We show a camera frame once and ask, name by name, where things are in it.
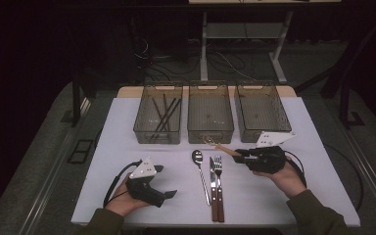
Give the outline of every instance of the background table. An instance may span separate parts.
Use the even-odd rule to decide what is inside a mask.
[[[287,198],[270,180],[253,175],[245,165],[235,164],[232,157],[211,146],[188,143],[186,89],[182,102],[181,143],[138,144],[132,128],[140,98],[124,98],[123,96],[131,96],[129,94],[132,92],[129,90],[141,92],[142,87],[124,88],[123,93],[120,90],[118,94],[120,98],[114,99],[71,219],[73,223],[87,223],[93,212],[102,207],[106,192],[115,176],[126,165],[148,157],[155,165],[164,166],[164,170],[155,176],[151,186],[161,192],[178,192],[173,199],[166,200],[161,208],[147,207],[129,215],[125,220],[125,227],[276,227],[296,223],[286,206]],[[282,97],[282,102],[293,131],[298,135],[282,144],[282,149],[301,159],[308,188],[321,203],[342,214],[347,225],[359,226],[359,217],[323,148],[302,99],[289,93],[289,97]],[[225,146],[231,149],[254,148],[255,144],[240,142],[233,100],[231,105],[235,131],[231,144]],[[224,223],[212,222],[211,207],[206,204],[198,168],[191,160],[191,153],[196,149],[203,152],[205,160],[202,169],[208,185],[209,157],[222,155]]]

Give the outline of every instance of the gray floor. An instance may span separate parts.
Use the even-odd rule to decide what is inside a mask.
[[[273,44],[241,44],[239,50],[229,54],[222,50],[225,46],[219,44],[209,48],[221,51],[243,74],[255,79],[275,79],[267,57]],[[328,69],[340,58],[345,48],[346,44],[339,42],[285,45],[280,63],[288,85],[296,86]],[[209,58],[216,64],[215,68],[209,65],[210,79],[226,79],[231,82],[233,78],[242,77],[224,66],[224,59],[218,54],[210,53]],[[188,63],[158,60],[160,66],[172,72],[158,66],[154,68],[163,71],[170,79],[199,79],[199,67],[194,67],[197,60],[198,56],[191,57]],[[240,69],[242,61],[245,67]],[[185,74],[184,71],[190,71],[191,68],[194,70]],[[156,70],[146,72],[147,79],[167,80],[163,73]],[[360,185],[354,169],[343,156],[358,165],[357,156],[362,154],[376,173],[376,117],[365,107],[362,99],[352,93],[350,111],[359,113],[365,125],[345,130],[337,121],[339,97],[332,100],[321,99],[318,92],[322,84],[323,82],[319,82],[311,86],[300,96],[304,98],[325,149],[356,206],[361,197]],[[91,105],[83,107],[83,118],[78,126],[71,128],[69,122],[63,122],[71,111],[71,85],[60,93],[0,200],[0,234],[19,234],[20,231],[21,234],[72,234],[79,229],[80,226],[70,223],[71,216],[92,154],[97,147],[98,134],[116,94],[115,90],[100,91],[97,98],[91,100]],[[80,139],[93,140],[88,160],[85,164],[67,164],[66,158]],[[376,189],[371,185],[368,175],[359,168],[357,170],[362,175],[364,193],[358,210],[361,227],[354,230],[357,234],[376,234]],[[284,234],[297,234],[295,228],[281,230]]]

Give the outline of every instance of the dark background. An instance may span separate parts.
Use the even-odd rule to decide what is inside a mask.
[[[200,33],[195,29],[198,15],[77,11],[57,8],[49,0],[0,0],[0,196],[52,102],[73,74],[79,74],[88,96],[98,89],[137,82],[140,76],[132,52],[137,40],[128,32],[136,31],[154,46],[183,57],[184,40]],[[137,24],[129,23],[135,16]],[[375,24],[376,1],[349,0],[339,8],[305,8],[295,13],[288,41],[356,44]],[[188,30],[180,30],[184,25]],[[125,80],[119,79],[124,74]],[[376,114],[376,33],[357,57],[349,77]]]

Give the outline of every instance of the forearm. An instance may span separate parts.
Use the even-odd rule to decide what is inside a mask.
[[[75,235],[117,235],[123,222],[123,216],[109,210],[97,209],[90,222]]]
[[[352,234],[344,218],[324,207],[310,190],[293,197],[287,205],[296,218],[300,235]]]

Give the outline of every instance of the person's left hand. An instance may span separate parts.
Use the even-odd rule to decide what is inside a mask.
[[[126,181],[129,175],[130,173],[126,175],[113,194],[112,199],[105,206],[106,210],[118,213],[123,217],[139,208],[150,206],[148,203],[132,198],[127,192]]]

